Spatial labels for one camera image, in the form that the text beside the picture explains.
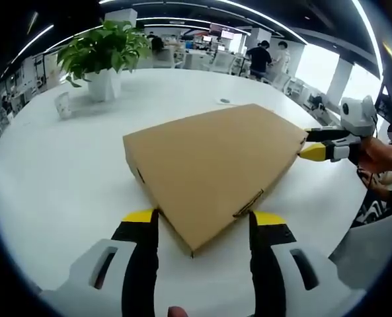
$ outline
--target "ceiling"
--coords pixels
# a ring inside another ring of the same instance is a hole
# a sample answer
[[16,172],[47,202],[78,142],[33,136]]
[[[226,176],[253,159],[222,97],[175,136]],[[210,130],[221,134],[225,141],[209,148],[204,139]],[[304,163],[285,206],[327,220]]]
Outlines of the ceiling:
[[[270,18],[281,22],[290,28],[314,30],[348,43],[374,55],[372,43],[359,14],[351,0],[238,0],[244,6],[250,7]],[[0,0],[0,76],[6,69],[7,63],[35,35],[53,24],[54,27],[30,46],[11,70],[28,55],[44,51],[60,40],[82,30],[97,26],[105,13],[119,9],[134,8],[138,17],[179,17],[208,20],[229,26],[246,26],[268,28],[275,37],[301,42],[286,27],[278,26],[270,20],[244,10],[240,7],[224,3],[221,0],[115,0],[100,5],[98,0],[56,0],[56,1],[6,1]],[[38,16],[30,28],[33,14]],[[139,23],[154,23],[165,20],[141,21]],[[207,24],[188,22],[191,25],[206,27]],[[325,46],[359,63],[372,73],[377,73],[377,67],[364,57],[350,52],[341,46],[334,47],[333,43],[314,37],[303,36],[309,43]]]

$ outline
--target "box flap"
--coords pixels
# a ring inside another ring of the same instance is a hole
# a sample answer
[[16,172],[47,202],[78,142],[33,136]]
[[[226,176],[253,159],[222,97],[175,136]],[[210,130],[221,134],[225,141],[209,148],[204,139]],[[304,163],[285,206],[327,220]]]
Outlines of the box flap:
[[150,127],[124,146],[134,175],[195,251],[268,192],[305,137],[251,104]]

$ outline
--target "potted plant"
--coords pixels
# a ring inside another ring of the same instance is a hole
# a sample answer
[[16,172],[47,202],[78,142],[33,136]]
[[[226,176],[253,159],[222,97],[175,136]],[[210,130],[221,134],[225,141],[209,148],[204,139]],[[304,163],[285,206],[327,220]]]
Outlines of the potted plant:
[[132,72],[138,59],[149,54],[149,42],[130,22],[107,20],[102,27],[72,39],[59,51],[58,63],[74,87],[80,87],[75,80],[83,79],[94,101],[107,101],[120,94],[121,71]]

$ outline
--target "table surface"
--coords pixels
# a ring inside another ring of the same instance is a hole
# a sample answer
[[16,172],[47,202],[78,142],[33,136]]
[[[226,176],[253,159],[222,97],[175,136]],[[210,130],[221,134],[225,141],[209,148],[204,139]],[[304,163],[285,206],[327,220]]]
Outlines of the table surface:
[[[54,98],[69,91],[78,116],[60,120]],[[55,289],[69,266],[121,219],[149,201],[126,161],[122,136],[211,110],[257,103],[301,128],[319,124],[269,85],[182,69],[123,72],[122,95],[93,104],[87,88],[64,84],[33,98],[0,139],[0,233],[25,275]],[[258,208],[285,218],[295,237],[329,256],[347,233],[366,189],[347,160],[297,158]],[[156,310],[248,316],[254,308],[248,220],[237,221],[194,259],[159,225]]]

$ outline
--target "green plant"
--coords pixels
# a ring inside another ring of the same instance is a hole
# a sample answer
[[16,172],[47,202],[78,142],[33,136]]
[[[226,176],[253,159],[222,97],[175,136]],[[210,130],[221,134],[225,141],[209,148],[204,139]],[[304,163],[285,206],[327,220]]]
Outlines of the green plant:
[[145,36],[136,34],[137,29],[128,21],[104,21],[101,28],[90,30],[75,37],[58,53],[58,63],[69,75],[67,80],[85,78],[85,74],[100,73],[102,69],[114,68],[116,72],[126,67],[132,72],[138,59],[147,57],[151,50]]

